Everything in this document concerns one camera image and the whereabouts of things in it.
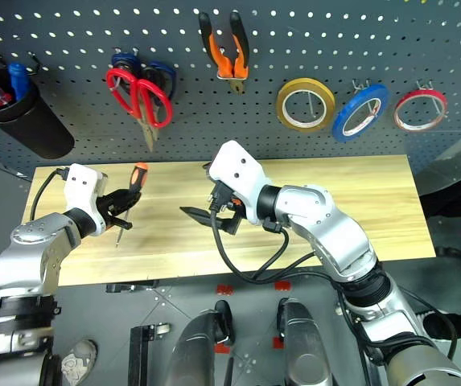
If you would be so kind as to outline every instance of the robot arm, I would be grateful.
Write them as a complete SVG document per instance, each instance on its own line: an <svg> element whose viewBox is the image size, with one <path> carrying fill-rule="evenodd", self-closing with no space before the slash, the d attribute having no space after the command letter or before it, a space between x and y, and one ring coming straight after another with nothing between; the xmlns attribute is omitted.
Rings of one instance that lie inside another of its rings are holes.
<svg viewBox="0 0 461 386"><path fill-rule="evenodd" d="M397 284L382 269L362 227L336 207L325 188L272 186L261 165L235 141L222 145L208 174L216 184L211 214L232 207L238 198L251 224L273 221L306 239L370 342L426 337ZM423 340L394 343L388 350L375 348L369 354L387 365L393 386L461 385L460 370Z"/></svg>
<svg viewBox="0 0 461 386"><path fill-rule="evenodd" d="M67 211L19 225L0 255L0 384L60 380L60 361L51 353L60 265L82 238L113 225L130 229L116 216L141 196L129 189L103 196L107 176L86 166L72 164L65 173Z"/></svg>

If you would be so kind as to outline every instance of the orange pliers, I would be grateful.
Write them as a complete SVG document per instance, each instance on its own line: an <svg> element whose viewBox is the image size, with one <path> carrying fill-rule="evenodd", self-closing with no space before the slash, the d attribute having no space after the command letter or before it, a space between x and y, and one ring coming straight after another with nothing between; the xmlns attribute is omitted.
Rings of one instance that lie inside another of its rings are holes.
<svg viewBox="0 0 461 386"><path fill-rule="evenodd" d="M227 80L234 92L242 94L245 91L243 82L248 78L249 45L241 16L236 11L230 14L230 27L232 28L233 40L238 51L234 65L232 65L230 58L223 55L217 46L208 14L200 12L198 19L200 21L201 39L204 42L207 55L217 66L217 77Z"/></svg>

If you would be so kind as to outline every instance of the tape roll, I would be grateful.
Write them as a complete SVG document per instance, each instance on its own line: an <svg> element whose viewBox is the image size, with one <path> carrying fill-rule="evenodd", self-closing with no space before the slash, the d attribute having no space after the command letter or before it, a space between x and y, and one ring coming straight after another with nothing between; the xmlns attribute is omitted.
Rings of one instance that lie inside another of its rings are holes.
<svg viewBox="0 0 461 386"><path fill-rule="evenodd" d="M286 109L286 101L297 92L309 92L319 98L323 105L321 117L310 122L296 121ZM334 116L335 98L332 91L323 83L311 78L298 78L284 84L277 95L277 117L290 129L310 133L328 125Z"/></svg>
<svg viewBox="0 0 461 386"><path fill-rule="evenodd" d="M360 136L369 126L371 126L385 111L388 105L389 92L382 84L374 84L364 90L359 91L337 114L332 127L332 135L337 142L350 141ZM350 118L367 103L373 104L370 114L359 124L352 128Z"/></svg>
<svg viewBox="0 0 461 386"><path fill-rule="evenodd" d="M441 105L441 110L438 114L438 116L433 120L430 121L429 123L426 123L424 125L409 125L408 123L405 123L401 118L398 112L402 108L403 105L406 103L413 101L416 98L431 98L432 100L436 101ZM438 123L445 117L445 114L447 113L447 98L440 93L439 91L432 90L432 89L423 89L423 90L416 90L416 91L411 91L407 94L405 94L397 103L397 107L395 107L394 110L394 123L397 124L397 126L405 131L425 131L432 129Z"/></svg>

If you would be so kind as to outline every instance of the screwdriver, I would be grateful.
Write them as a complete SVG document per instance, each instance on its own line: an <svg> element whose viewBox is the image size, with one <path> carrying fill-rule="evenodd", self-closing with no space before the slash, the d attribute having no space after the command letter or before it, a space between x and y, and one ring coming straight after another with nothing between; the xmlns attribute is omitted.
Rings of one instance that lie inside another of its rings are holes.
<svg viewBox="0 0 461 386"><path fill-rule="evenodd" d="M130 176L130 187L128 191L130 194L139 193L146 182L146 178L148 177L148 165L144 162L138 162L134 166L134 170L132 171L132 175ZM128 214L130 209L125 213L125 221L128 220ZM119 234L117 235L116 239L116 248L119 245L119 241L121 241L121 237L123 236L124 229L121 228L119 230Z"/></svg>

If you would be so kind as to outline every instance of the orange screwdriver handle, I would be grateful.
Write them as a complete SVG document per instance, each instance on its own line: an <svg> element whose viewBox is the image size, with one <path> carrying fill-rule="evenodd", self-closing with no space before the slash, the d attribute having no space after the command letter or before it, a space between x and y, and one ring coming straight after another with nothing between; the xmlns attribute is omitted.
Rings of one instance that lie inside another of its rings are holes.
<svg viewBox="0 0 461 386"><path fill-rule="evenodd" d="M148 165L144 162L138 162L134 166L132 176L130 177L130 193L141 191L146 179L148 178Z"/></svg>
<svg viewBox="0 0 461 386"><path fill-rule="evenodd" d="M233 75L236 78L246 79L248 78L249 44L241 16L235 11L230 14L230 27L232 28L233 40L239 51L233 68Z"/></svg>
<svg viewBox="0 0 461 386"><path fill-rule="evenodd" d="M233 78L232 61L223 55L217 46L214 34L212 33L211 19L208 17L208 14L200 12L198 21L200 23L201 39L204 43L205 51L207 51L210 60L217 66L217 75L221 78Z"/></svg>

